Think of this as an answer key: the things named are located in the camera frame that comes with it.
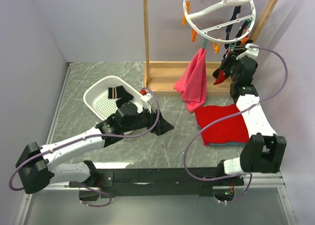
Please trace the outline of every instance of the wooden drying rack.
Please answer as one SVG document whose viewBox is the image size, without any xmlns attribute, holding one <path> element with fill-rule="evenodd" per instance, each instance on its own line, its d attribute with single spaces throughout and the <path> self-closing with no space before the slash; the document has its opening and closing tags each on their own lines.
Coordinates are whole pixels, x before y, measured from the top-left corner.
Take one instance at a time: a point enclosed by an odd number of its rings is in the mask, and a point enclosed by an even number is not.
<svg viewBox="0 0 315 225">
<path fill-rule="evenodd" d="M 250 39 L 257 40 L 267 19 L 278 0 L 267 0 L 259 19 L 251 33 Z M 149 59 L 149 27 L 148 27 L 148 0 L 143 0 L 144 38 L 146 46 L 146 61 L 144 68 L 144 86 L 149 87 L 158 96 L 177 96 L 179 93 L 173 89 L 175 82 L 182 76 L 189 62 L 150 61 Z M 219 85 L 215 82 L 212 73 L 220 66 L 220 62 L 206 62 L 207 68 L 207 95 L 229 96 L 230 82 L 225 81 Z"/>
</svg>

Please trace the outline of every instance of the folded red towel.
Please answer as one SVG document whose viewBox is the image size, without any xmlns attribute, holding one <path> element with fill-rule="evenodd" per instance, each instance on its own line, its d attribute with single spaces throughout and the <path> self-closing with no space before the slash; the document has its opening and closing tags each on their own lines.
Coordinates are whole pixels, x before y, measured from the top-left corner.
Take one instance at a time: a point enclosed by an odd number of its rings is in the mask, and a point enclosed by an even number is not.
<svg viewBox="0 0 315 225">
<path fill-rule="evenodd" d="M 206 101 L 207 73 L 206 50 L 200 49 L 192 58 L 182 77 L 175 83 L 176 89 L 186 102 L 190 113 L 200 107 Z"/>
<path fill-rule="evenodd" d="M 198 126 L 204 128 L 215 120 L 238 113 L 239 109 L 235 104 L 230 106 L 204 106 L 195 111 Z M 227 144 L 232 142 L 246 144 L 249 140 L 249 133 L 242 115 L 229 118 L 206 129 L 201 134 L 204 145 Z"/>
</svg>

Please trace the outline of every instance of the gray marble surface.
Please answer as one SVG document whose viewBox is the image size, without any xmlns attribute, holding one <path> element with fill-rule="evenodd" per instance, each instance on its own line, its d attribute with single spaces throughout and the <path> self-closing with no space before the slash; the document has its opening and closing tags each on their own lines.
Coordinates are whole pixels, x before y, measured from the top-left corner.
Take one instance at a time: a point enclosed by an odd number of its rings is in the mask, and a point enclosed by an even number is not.
<svg viewBox="0 0 315 225">
<path fill-rule="evenodd" d="M 57 116 L 52 142 L 65 140 L 94 127 L 100 119 L 84 104 L 84 92 L 107 75 L 124 79 L 135 89 L 143 85 L 143 63 L 99 62 L 74 63 Z M 106 163 L 116 168 L 183 167 L 183 152 L 192 137 L 198 132 L 195 115 L 187 111 L 180 97 L 159 97 L 163 117 L 175 129 L 162 136 L 147 134 L 140 138 L 124 139 L 105 149 L 90 151 L 71 159 Z M 206 105 L 229 105 L 227 97 L 209 97 Z M 216 166 L 222 159 L 238 157 L 242 147 L 205 147 L 198 137 L 188 152 L 188 166 Z"/>
</svg>

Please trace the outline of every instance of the white laundry basket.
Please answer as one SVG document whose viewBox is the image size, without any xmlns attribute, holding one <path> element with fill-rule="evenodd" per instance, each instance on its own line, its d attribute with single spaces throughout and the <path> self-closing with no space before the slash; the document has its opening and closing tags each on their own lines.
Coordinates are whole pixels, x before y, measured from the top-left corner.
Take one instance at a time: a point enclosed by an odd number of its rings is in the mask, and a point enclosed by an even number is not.
<svg viewBox="0 0 315 225">
<path fill-rule="evenodd" d="M 108 98 L 108 88 L 121 85 L 128 93 L 133 95 L 131 102 L 138 107 L 138 113 L 142 112 L 143 105 L 141 98 L 143 96 L 117 76 L 104 77 L 88 88 L 83 96 L 84 103 L 103 121 L 118 109 L 116 99 Z"/>
</svg>

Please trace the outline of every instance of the white wall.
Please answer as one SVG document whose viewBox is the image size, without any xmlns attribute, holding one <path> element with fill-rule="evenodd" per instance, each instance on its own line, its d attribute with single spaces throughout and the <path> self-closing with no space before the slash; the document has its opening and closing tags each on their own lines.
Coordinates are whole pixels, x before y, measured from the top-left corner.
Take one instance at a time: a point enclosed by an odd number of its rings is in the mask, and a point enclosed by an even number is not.
<svg viewBox="0 0 315 225">
<path fill-rule="evenodd" d="M 285 89 L 263 109 L 287 139 L 281 172 L 299 225 L 315 221 L 314 10 L 314 0 L 280 0 L 258 41 L 282 54 L 289 69 Z M 261 53 L 258 61 L 256 87 L 268 96 L 282 83 L 284 69 L 274 55 Z"/>
<path fill-rule="evenodd" d="M 23 193 L 9 176 L 28 143 L 45 143 L 66 62 L 32 0 L 0 0 L 0 23 L 0 223 L 10 225 Z"/>
<path fill-rule="evenodd" d="M 142 0 L 34 0 L 67 61 L 145 60 Z M 203 39 L 191 42 L 191 27 L 182 26 L 183 0 L 149 1 L 150 59 L 189 61 Z M 191 12 L 220 0 L 191 2 Z M 254 0 L 260 14 L 266 0 Z M 229 21 L 233 7 L 197 23 L 214 26 Z M 248 15 L 249 6 L 242 13 Z M 225 38 L 224 30 L 214 32 Z M 220 61 L 208 45 L 208 60 Z"/>
</svg>

